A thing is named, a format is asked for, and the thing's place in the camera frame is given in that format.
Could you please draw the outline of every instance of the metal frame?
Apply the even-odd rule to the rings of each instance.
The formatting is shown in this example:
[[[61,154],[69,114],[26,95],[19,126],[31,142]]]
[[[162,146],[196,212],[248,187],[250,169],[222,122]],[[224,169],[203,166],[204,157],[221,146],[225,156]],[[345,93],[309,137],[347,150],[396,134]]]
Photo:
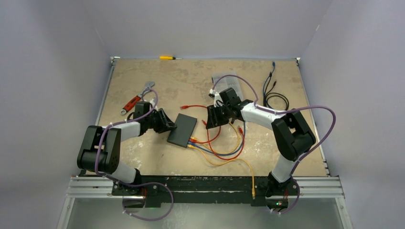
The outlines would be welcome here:
[[[111,78],[114,73],[114,69],[116,63],[120,57],[112,57],[111,61],[111,70],[108,76],[107,85],[104,91],[104,96],[102,103],[100,105],[96,125],[99,122],[104,102],[107,96],[107,92],[110,86]],[[299,70],[298,61],[297,61],[297,69],[299,75],[301,76],[301,72]],[[307,103],[309,104],[309,100],[307,97],[307,93],[305,91],[305,86],[302,81],[301,83],[304,88],[305,97]],[[318,130],[315,125],[314,117],[312,111],[310,110],[310,115],[312,122],[314,124],[315,134],[317,139],[319,140]],[[328,177],[295,177],[300,186],[300,198],[334,198],[336,200],[336,205],[338,207],[338,214],[341,218],[343,228],[345,229],[352,229],[352,223],[347,212],[346,204],[344,201],[344,192],[341,186],[340,179],[338,177],[330,177],[328,165],[325,159],[325,155],[323,153],[322,147],[320,146],[320,152],[322,155],[322,159],[325,165],[325,169],[327,172]],[[59,222],[57,225],[58,229],[65,229],[68,226],[69,218],[72,213],[72,208],[75,203],[76,198],[123,198],[123,196],[113,196],[111,195],[113,188],[113,182],[107,178],[103,177],[72,177],[69,183],[69,187],[66,193],[66,199],[64,202],[64,206],[62,209],[61,216],[59,218]],[[125,198],[131,199],[142,199],[142,196],[125,196]]]

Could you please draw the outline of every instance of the screwdriver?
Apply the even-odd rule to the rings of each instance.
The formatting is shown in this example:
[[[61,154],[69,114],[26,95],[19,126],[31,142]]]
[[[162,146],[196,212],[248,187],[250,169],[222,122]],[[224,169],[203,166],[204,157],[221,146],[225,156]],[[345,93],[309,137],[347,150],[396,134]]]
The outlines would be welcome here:
[[[161,60],[181,60],[182,58],[176,58],[174,56],[160,56]]]

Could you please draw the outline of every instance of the wooden tabletop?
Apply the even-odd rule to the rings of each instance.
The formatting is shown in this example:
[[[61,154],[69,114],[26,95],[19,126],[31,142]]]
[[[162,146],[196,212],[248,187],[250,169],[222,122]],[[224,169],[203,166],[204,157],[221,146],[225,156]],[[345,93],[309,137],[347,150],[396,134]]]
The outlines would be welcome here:
[[[163,108],[168,117],[175,121],[178,113],[198,119],[193,136],[206,140],[206,130],[201,120],[207,119],[204,108],[180,106],[201,104],[211,105],[208,96],[213,83],[213,73],[234,71],[249,81],[256,89],[259,99],[264,80],[272,69],[271,61],[257,60],[119,60],[115,67],[107,92],[100,125],[122,121],[122,107],[139,94],[146,81],[154,81],[159,95],[158,108]],[[290,102],[290,109],[307,106],[298,68],[294,61],[277,61],[273,80],[277,80],[274,92],[284,94]],[[251,89],[239,81],[245,99],[254,100]],[[153,98],[153,93],[145,95],[145,100]],[[284,102],[275,98],[270,100],[275,109],[283,109]],[[309,111],[302,112],[312,130],[314,126]],[[218,129],[210,130],[211,136]],[[121,143],[120,159],[128,165],[138,168],[143,175],[197,175],[197,176],[250,176],[250,170],[242,161],[233,161],[216,167],[209,164],[203,155],[195,149],[185,149],[168,143],[169,132],[157,134],[152,129],[144,135]],[[229,152],[237,143],[237,137],[229,125],[224,125],[220,136],[213,141],[216,151]],[[215,156],[207,155],[212,161],[222,162]],[[254,123],[246,124],[245,148],[240,158],[252,166],[255,176],[267,176],[275,166],[280,153],[273,132]],[[326,176],[319,149],[306,157],[298,166],[295,176]]]

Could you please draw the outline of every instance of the gray wall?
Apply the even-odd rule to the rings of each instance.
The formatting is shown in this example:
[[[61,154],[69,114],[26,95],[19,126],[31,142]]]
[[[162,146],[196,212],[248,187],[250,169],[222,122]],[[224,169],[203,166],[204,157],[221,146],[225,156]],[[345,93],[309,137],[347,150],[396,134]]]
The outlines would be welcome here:
[[[336,111],[323,144],[359,229],[405,225],[405,1],[334,0],[302,55],[311,104]],[[315,112],[324,134],[330,118]]]
[[[332,0],[84,0],[110,55],[295,58]]]
[[[109,56],[80,1],[0,2],[0,228],[55,228]]]

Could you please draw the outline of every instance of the red wire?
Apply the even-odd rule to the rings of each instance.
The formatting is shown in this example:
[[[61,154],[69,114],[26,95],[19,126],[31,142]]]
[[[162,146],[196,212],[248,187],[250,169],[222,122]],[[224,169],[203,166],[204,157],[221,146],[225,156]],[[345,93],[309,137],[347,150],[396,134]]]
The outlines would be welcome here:
[[[241,152],[242,152],[242,150],[243,150],[243,147],[245,146],[245,136],[243,135],[242,129],[241,129],[240,127],[239,127],[238,129],[239,129],[239,132],[242,134],[242,147],[241,147],[239,153],[238,153],[236,156],[232,157],[232,158],[223,158],[223,157],[220,157],[220,156],[213,150],[213,147],[211,146],[211,142],[208,142],[208,144],[210,145],[211,151],[215,154],[215,156],[217,156],[217,158],[222,159],[222,160],[229,161],[229,160],[232,160],[232,159],[237,158],[237,157],[241,154]],[[208,130],[207,130],[207,136],[208,136],[208,139],[210,139],[210,133],[208,132]]]
[[[203,106],[203,105],[186,105],[186,106],[181,106],[180,109],[187,109],[187,108],[189,108],[189,107],[202,107],[202,108],[207,108],[206,106]],[[190,139],[190,141],[191,141],[191,142],[198,143],[198,144],[209,143],[209,142],[215,140],[215,139],[219,136],[220,133],[221,133],[221,127],[219,127],[218,133],[217,133],[216,136],[215,136],[213,139],[211,139],[211,140],[210,140],[210,137],[207,136],[208,141],[205,141],[205,142],[199,142],[199,141],[194,140],[194,139]]]

